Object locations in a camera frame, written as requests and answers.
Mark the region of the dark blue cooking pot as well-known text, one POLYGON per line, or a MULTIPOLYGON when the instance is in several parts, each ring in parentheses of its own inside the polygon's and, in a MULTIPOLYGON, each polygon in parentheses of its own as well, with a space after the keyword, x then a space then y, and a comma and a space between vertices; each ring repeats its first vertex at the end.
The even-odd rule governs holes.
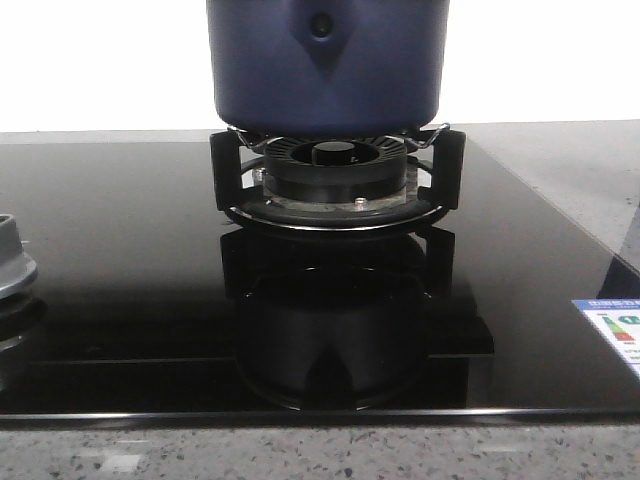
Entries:
POLYGON ((438 111, 447 1, 209 1, 215 108, 277 136, 418 129, 438 111))

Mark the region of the black pot support grate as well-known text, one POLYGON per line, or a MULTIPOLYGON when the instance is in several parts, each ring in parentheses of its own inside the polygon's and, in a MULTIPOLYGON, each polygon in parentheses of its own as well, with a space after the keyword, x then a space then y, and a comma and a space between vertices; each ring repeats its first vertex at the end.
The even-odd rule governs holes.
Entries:
POLYGON ((348 209, 289 209, 263 201, 264 152, 287 136, 259 136, 228 129, 210 137, 216 206, 240 225, 327 234, 394 229, 435 223, 459 206, 466 135, 443 124, 432 130, 393 133, 407 148, 407 186, 415 197, 386 208, 369 209, 363 199, 348 209))

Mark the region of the black glass cooktop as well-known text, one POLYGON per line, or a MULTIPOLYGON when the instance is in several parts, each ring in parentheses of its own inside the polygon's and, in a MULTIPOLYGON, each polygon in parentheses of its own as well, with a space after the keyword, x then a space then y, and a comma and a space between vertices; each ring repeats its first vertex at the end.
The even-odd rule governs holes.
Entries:
POLYGON ((38 276, 1 304, 3 427, 635 421, 576 299, 639 276, 478 146, 458 210, 355 238, 239 228, 206 142, 5 144, 38 276))

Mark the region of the silver stove control knob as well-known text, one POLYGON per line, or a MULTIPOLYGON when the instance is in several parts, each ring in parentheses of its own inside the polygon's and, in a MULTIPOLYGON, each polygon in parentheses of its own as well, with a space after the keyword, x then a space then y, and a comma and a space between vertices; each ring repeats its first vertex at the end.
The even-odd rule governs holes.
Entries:
POLYGON ((37 263, 22 245, 13 215, 1 215, 1 299, 28 288, 37 277, 37 263))

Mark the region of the energy rating label sticker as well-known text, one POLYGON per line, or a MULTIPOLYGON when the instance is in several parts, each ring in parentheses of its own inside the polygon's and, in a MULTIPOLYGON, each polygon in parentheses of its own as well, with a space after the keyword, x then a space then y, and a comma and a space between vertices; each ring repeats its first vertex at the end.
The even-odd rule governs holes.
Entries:
POLYGON ((576 299, 572 303, 639 377, 639 299, 576 299))

